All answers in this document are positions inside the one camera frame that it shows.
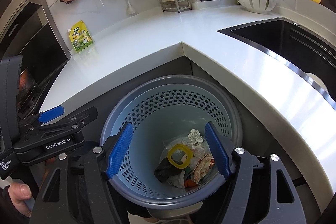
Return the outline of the person's left hand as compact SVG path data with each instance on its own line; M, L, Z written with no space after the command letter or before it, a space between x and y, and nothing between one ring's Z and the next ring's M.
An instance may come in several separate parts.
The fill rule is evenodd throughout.
M25 217L31 217L31 209L26 205L25 201L32 197L31 190L27 184L13 182L9 188L9 196L13 206Z

